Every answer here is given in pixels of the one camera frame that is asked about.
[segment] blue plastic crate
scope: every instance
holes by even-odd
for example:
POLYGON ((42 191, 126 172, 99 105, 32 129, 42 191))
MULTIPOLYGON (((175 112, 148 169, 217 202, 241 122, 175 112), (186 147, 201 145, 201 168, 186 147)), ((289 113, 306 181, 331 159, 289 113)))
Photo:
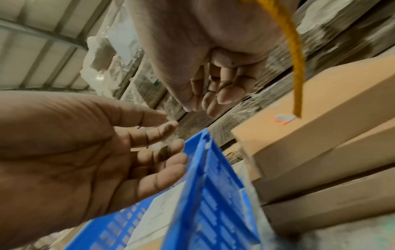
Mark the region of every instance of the blue plastic crate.
POLYGON ((249 250, 259 244, 241 180, 205 129, 162 250, 249 250))
MULTIPOLYGON (((163 250, 250 249, 259 243, 244 186, 205 129, 185 142, 188 173, 163 250)), ((65 250, 123 250, 159 194, 91 220, 65 250)))

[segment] person's right hand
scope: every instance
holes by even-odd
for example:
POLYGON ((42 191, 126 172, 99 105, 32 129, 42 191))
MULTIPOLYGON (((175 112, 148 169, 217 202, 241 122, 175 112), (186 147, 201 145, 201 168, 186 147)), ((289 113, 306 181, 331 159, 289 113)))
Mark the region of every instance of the person's right hand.
MULTIPOLYGON (((299 0, 278 0, 293 13, 299 0)), ((258 3, 127 0, 153 70, 186 111, 217 117, 253 90, 282 33, 258 3), (204 93, 204 65, 210 84, 204 93)))

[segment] human hand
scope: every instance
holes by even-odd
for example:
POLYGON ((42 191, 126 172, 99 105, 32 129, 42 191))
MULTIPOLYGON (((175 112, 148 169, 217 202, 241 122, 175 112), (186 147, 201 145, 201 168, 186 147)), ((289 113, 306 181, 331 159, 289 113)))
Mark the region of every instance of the human hand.
POLYGON ((173 134, 177 122, 165 119, 165 113, 98 96, 0 92, 0 249, 172 186, 186 172, 182 140, 158 152, 131 152, 173 134))
MULTIPOLYGON (((294 12, 299 0, 279 0, 294 12)), ((281 37, 270 15, 241 0, 127 0, 153 70, 189 111, 215 118, 252 92, 281 37), (204 64, 210 83, 204 93, 204 64)))

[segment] person's left hand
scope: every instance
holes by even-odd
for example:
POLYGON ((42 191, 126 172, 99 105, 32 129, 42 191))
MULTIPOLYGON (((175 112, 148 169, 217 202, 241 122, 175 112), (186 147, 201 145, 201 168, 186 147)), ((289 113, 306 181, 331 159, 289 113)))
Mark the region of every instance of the person's left hand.
POLYGON ((165 113, 98 96, 1 92, 0 249, 116 212, 176 183, 188 163, 182 140, 158 152, 131 152, 173 134, 177 122, 165 120, 165 113))

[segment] crate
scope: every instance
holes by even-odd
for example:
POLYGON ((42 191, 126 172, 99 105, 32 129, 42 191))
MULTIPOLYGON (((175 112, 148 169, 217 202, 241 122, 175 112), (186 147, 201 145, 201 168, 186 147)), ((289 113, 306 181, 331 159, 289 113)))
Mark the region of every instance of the crate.
MULTIPOLYGON (((174 186, 183 181, 186 185, 162 249, 249 250, 258 244, 243 184, 208 130, 187 140, 184 152, 189 158, 188 172, 174 186)), ((123 250, 158 195, 91 220, 65 250, 123 250)))
POLYGON ((260 242, 241 180, 207 129, 194 140, 198 144, 162 250, 250 250, 260 242))

